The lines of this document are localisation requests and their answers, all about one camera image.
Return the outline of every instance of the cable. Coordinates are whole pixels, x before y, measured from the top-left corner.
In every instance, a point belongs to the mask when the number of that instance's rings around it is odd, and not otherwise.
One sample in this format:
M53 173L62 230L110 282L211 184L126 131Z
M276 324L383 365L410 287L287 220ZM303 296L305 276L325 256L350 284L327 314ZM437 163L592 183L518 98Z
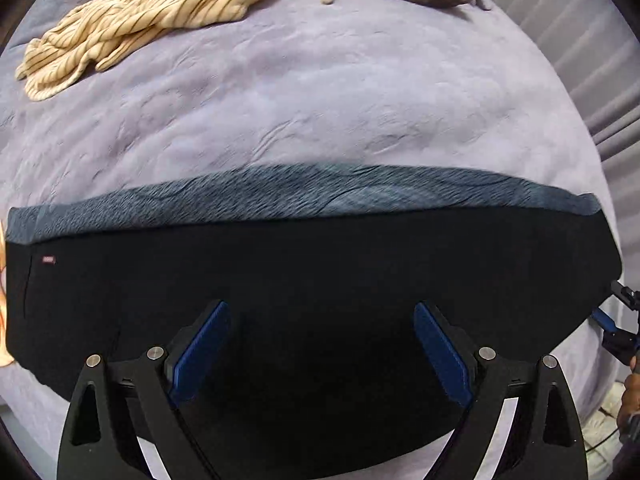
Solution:
M599 443L597 443L595 446L591 446L587 451L585 451L586 453L590 453L591 451L595 450L597 447L601 446L602 444L604 444L607 440L609 440L612 436L614 436L616 433L618 432L618 428L616 428L615 430L613 430L611 433L609 433L607 435L606 438L604 438L603 440L599 441Z

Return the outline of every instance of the blue-gray textured fabric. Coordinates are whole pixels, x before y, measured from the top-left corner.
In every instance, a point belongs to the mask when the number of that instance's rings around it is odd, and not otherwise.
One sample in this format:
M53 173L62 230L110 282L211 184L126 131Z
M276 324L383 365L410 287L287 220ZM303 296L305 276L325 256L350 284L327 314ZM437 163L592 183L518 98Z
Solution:
M592 194L576 196L488 171L294 164L212 173L68 205L13 208L6 237L10 242L29 244L91 232L171 225L484 206L580 215L600 210Z

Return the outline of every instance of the silver bolt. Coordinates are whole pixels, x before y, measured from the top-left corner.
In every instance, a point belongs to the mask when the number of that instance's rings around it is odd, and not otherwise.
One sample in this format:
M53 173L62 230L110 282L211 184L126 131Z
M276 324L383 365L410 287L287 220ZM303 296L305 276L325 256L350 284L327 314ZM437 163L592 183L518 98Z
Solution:
M97 366L100 364L100 356L98 354L94 354L94 355L90 355L87 359L86 359L86 365L89 368L93 368L94 366Z
M491 359L495 359L495 350L488 346L483 346L478 350L478 355L485 361L490 361Z
M556 366L558 366L558 360L552 355L545 355L542 358L542 364L547 368L555 368Z
M155 361L156 359L161 358L164 355L164 350L160 346L154 346L146 351L146 356Z

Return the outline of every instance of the bed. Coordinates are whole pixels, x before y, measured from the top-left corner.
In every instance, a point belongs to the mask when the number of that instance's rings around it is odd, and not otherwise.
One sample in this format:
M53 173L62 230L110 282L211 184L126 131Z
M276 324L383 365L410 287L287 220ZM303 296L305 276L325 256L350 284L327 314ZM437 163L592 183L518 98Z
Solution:
M263 0L242 22L173 32L30 102L14 80L24 45L85 1L37 0L0 57L2 218L233 168L352 162L478 168L592 192L617 236L580 115L500 9ZM615 302L605 308L619 317ZM587 322L554 354L586 420L617 365ZM0 397L55 458L68 402L18 363L0 368ZM478 478L492 476L512 413L508 403ZM422 478L446 439L340 478ZM151 444L143 450L165 478Z

